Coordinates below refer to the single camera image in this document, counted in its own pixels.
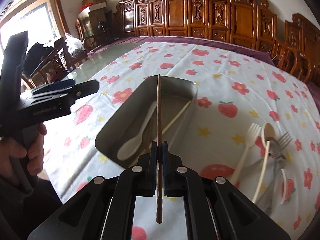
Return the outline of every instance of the screw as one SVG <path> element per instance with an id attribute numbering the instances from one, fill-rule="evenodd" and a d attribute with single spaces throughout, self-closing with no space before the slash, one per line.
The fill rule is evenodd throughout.
<path id="1" fill-rule="evenodd" d="M 178 171 L 179 173 L 186 173 L 187 170 L 188 170 L 188 169 L 187 169 L 186 167 L 183 167 L 183 166 L 180 166 L 180 167 L 177 168 L 177 171 Z"/>
<path id="2" fill-rule="evenodd" d="M 134 167 L 132 167 L 132 171 L 133 172 L 141 172 L 142 171 L 142 167 L 141 166 L 134 166 Z"/>
<path id="3" fill-rule="evenodd" d="M 95 177 L 94 180 L 93 180 L 93 182 L 95 184 L 101 184 L 103 181 L 104 181 L 104 178 L 100 177 L 100 176 L 99 177 Z"/>
<path id="4" fill-rule="evenodd" d="M 225 184 L 226 179 L 224 177 L 217 177 L 216 178 L 216 183 L 218 184 Z"/>

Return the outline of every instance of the chopstick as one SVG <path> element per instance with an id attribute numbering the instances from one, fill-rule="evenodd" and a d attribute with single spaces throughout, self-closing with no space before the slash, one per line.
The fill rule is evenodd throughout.
<path id="1" fill-rule="evenodd" d="M 270 149 L 270 141 L 267 141 L 266 143 L 266 150 L 264 152 L 264 159 L 263 159 L 263 165 L 262 165 L 262 170 L 261 170 L 261 174 L 260 174 L 260 178 L 259 178 L 259 182 L 256 188 L 256 192 L 254 193 L 253 199 L 252 199 L 252 203 L 255 204 L 261 189 L 261 185 L 263 182 L 263 178 L 264 178 L 264 174 L 266 173 L 266 167 L 267 167 L 267 161 L 268 161 L 268 157 L 269 157 L 269 149 Z"/>
<path id="2" fill-rule="evenodd" d="M 157 176 L 156 176 L 156 222 L 162 223 L 162 188 L 163 188 L 163 172 L 162 172 L 162 127 L 161 127 L 161 76 L 158 75 L 157 88 Z"/>
<path id="3" fill-rule="evenodd" d="M 190 105 L 191 101 L 188 101 L 184 107 L 180 110 L 180 112 L 167 124 L 167 126 L 162 130 L 162 135 L 164 135 L 164 133 L 169 130 L 169 128 L 175 123 L 175 121 L 177 121 L 177 119 L 184 113 L 184 111 L 188 108 L 188 106 Z M 151 143 L 149 144 L 149 147 L 148 149 L 144 149 L 140 154 L 139 156 L 141 155 L 144 155 L 148 150 L 151 149 L 151 144 L 152 144 L 152 141 Z M 129 167 L 135 165 L 139 159 L 139 156 L 130 164 Z"/>

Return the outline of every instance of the white plastic spoon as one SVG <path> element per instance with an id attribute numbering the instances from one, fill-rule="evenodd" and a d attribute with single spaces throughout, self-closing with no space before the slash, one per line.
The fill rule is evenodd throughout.
<path id="1" fill-rule="evenodd" d="M 117 157 L 119 160 L 124 161 L 129 159 L 139 149 L 142 143 L 142 134 L 145 128 L 147 127 L 147 124 L 150 121 L 150 118 L 152 117 L 153 112 L 155 111 L 156 108 L 157 108 L 157 102 L 154 101 L 148 110 L 148 113 L 141 125 L 139 133 L 135 137 L 126 141 L 118 150 Z"/>

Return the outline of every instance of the floral tablecloth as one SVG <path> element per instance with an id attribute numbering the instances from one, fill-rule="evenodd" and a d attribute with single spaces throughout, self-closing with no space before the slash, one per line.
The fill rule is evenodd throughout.
<path id="1" fill-rule="evenodd" d="M 320 116 L 313 98 L 304 83 L 276 67 L 214 47 L 166 42 L 138 46 L 93 76 L 100 81 L 98 93 L 76 101 L 71 115 L 46 122 L 44 168 L 61 200 L 66 202 L 95 176 L 120 174 L 123 169 L 95 149 L 95 137 L 144 79 L 156 74 L 191 80 L 199 88 L 180 156 L 203 177 L 233 172 L 252 122 L 271 123 L 278 138 L 291 133 L 293 140 L 284 151 L 288 191 L 280 205 L 279 174 L 271 218 L 297 239 L 320 206 Z M 259 137 L 246 166 L 263 155 Z M 268 160 L 262 192 L 271 181 L 273 161 Z M 249 199 L 260 168 L 237 184 Z M 158 225 L 155 198 L 137 198 L 132 238 L 187 239 L 183 209 L 182 198 L 164 198 L 164 222 Z"/>

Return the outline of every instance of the white plastic fork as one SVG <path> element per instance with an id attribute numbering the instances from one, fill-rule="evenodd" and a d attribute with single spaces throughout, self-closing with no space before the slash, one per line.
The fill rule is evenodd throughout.
<path id="1" fill-rule="evenodd" d="M 245 148 L 243 151 L 242 156 L 240 157 L 240 160 L 235 168 L 235 171 L 233 172 L 229 182 L 232 185 L 235 185 L 238 181 L 238 178 L 240 176 L 240 173 L 242 171 L 242 168 L 244 166 L 244 162 L 247 159 L 249 149 L 254 146 L 254 143 L 256 142 L 258 135 L 260 134 L 261 127 L 257 125 L 256 123 L 252 123 L 249 127 L 247 134 L 245 135 L 244 142 L 245 142 Z"/>

